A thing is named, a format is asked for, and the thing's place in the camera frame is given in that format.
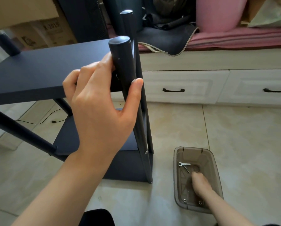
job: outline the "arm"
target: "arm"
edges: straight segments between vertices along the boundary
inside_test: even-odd
[[[64,80],[79,134],[79,149],[12,226],[79,224],[93,192],[136,121],[143,80],[136,79],[131,84],[125,106],[118,111],[110,95],[112,68],[108,53],[99,63],[74,70]]]
[[[255,226],[212,190],[201,173],[192,173],[193,188],[203,198],[220,226]]]

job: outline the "transparent brown box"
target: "transparent brown box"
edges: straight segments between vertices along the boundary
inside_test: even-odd
[[[179,166],[179,162],[191,165]],[[195,194],[192,187],[193,171],[201,172],[210,182],[213,190],[223,198],[221,181],[213,153],[204,148],[177,147],[174,151],[174,197],[176,204],[183,208],[211,214],[206,203]]]

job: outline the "drawer handle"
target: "drawer handle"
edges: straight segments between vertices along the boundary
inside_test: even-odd
[[[263,89],[266,93],[281,93],[281,91],[269,90],[268,88]]]
[[[185,89],[181,89],[181,90],[167,90],[166,88],[162,89],[163,92],[184,92]]]

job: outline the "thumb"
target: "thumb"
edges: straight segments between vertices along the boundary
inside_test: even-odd
[[[142,85],[143,85],[142,78],[137,78],[132,81],[125,105],[122,110],[123,116],[128,120],[133,121],[134,123],[136,120],[136,115],[141,99]]]

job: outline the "finger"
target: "finger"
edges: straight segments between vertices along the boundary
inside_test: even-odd
[[[81,68],[80,75],[79,75],[78,81],[77,81],[77,91],[78,92],[81,92],[85,88],[85,86],[88,83],[90,77],[92,76],[92,74],[96,70],[96,67],[97,67],[98,63],[99,62],[94,62],[94,63],[91,63],[91,64]]]
[[[89,81],[89,85],[94,84],[100,88],[106,86],[109,89],[111,83],[111,72],[113,68],[113,60],[111,53],[109,52],[97,64],[96,70]]]
[[[63,81],[63,89],[69,102],[76,91],[76,83],[80,74],[80,70],[73,70]]]
[[[135,124],[136,115],[141,99],[141,89],[143,85],[143,79],[138,78],[132,81],[131,86],[129,88],[127,100],[121,111],[124,118],[128,119],[128,121]]]

